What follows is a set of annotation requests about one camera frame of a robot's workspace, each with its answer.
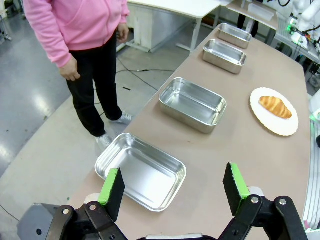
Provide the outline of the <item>person's right hand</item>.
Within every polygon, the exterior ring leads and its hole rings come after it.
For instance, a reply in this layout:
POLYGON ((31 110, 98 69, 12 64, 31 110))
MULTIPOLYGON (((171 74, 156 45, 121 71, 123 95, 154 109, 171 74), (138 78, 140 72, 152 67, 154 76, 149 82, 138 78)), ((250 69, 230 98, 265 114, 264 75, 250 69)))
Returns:
POLYGON ((78 62, 71 55, 70 60, 62 67, 59 68, 59 73, 67 81, 76 81, 80 79, 81 75, 78 73, 78 62))

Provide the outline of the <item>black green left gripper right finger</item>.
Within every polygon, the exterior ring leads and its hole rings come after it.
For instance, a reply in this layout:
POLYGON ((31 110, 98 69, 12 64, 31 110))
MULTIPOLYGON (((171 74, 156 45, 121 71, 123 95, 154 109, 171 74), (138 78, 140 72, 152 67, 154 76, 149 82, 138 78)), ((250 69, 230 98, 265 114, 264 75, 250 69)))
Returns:
POLYGON ((262 228, 270 240, 306 240, 307 234, 293 200, 268 200, 251 193, 236 163, 227 163, 223 186, 233 216, 220 240, 244 240, 251 229, 262 228))

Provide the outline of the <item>person's left hand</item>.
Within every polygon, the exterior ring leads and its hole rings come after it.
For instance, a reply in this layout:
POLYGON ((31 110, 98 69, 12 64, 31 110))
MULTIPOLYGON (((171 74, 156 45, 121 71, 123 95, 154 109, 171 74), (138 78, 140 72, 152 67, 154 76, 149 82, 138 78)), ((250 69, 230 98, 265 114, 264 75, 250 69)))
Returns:
POLYGON ((129 28, 126 23, 120 23, 117 26, 117 41, 119 43, 125 43, 128 39, 129 28))

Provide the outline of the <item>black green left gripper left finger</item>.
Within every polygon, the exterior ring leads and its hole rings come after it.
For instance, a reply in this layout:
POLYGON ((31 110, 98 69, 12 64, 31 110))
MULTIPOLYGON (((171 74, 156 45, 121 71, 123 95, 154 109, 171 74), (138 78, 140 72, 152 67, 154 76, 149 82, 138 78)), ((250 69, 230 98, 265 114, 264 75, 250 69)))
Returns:
POLYGON ((116 224, 124 191, 121 170, 112 168, 97 201, 84 203, 78 209, 70 205, 56 209, 46 239, 84 240, 87 235, 97 234, 101 240, 124 240, 125 235, 116 224))

